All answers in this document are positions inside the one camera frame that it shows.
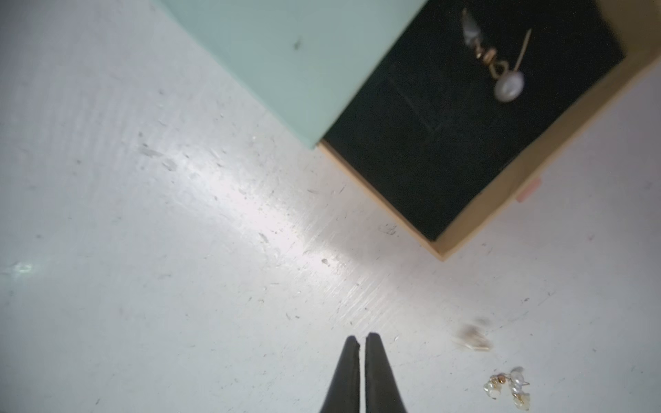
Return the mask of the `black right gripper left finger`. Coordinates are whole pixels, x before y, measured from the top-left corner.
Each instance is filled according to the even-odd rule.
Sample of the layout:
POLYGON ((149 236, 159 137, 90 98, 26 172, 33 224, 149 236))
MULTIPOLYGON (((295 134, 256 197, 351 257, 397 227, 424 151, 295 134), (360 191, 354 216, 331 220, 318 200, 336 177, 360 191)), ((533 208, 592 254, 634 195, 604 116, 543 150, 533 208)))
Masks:
POLYGON ((321 413, 360 412, 360 344, 354 336, 344 343, 321 413))

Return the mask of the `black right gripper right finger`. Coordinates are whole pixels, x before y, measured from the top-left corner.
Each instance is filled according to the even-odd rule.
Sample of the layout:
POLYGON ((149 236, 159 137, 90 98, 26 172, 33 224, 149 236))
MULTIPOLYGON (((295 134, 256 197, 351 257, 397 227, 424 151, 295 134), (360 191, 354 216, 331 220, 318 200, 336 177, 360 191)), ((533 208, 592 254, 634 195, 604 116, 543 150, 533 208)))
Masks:
POLYGON ((365 357, 366 413, 406 413, 379 334, 368 334, 365 357))

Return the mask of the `gold pearl earring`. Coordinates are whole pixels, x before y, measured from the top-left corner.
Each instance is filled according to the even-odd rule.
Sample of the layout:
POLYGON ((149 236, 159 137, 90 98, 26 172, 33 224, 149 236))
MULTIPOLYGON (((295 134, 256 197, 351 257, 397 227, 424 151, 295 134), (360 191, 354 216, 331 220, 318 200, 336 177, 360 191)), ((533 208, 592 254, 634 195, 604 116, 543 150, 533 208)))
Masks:
POLYGON ((531 397, 526 392, 525 387, 530 383, 524 377, 524 369, 521 367, 513 368, 509 373, 495 373, 485 385, 483 391, 490 399, 498 399, 505 391, 511 394, 514 406, 520 411, 529 411, 531 407, 531 397))

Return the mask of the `mint green jewelry box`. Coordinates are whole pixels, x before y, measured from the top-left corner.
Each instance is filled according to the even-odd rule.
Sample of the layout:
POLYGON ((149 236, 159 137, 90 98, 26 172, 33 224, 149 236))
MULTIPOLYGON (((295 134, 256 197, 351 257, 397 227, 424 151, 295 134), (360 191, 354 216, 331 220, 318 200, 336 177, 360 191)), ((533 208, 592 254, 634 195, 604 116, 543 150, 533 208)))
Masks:
POLYGON ((660 58, 657 1, 165 1, 299 141, 324 151, 440 259, 530 189, 660 58), (463 41, 520 66, 501 103, 463 41))

